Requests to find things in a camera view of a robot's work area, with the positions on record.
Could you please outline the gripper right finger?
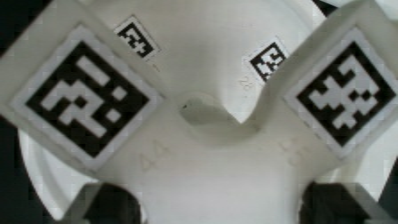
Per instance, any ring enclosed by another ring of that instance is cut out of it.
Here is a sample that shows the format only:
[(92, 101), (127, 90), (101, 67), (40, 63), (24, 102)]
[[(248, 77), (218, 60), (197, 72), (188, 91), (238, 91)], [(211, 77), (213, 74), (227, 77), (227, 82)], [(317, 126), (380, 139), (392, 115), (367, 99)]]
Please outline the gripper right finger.
[(358, 183), (309, 184), (298, 224), (385, 224), (385, 211)]

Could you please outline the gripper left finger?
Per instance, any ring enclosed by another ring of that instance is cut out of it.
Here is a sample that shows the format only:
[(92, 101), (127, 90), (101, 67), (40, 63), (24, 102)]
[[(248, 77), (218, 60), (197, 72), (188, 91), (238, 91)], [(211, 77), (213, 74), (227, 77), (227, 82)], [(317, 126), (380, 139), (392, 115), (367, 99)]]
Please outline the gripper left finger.
[(85, 184), (58, 224), (143, 224), (138, 200), (108, 183)]

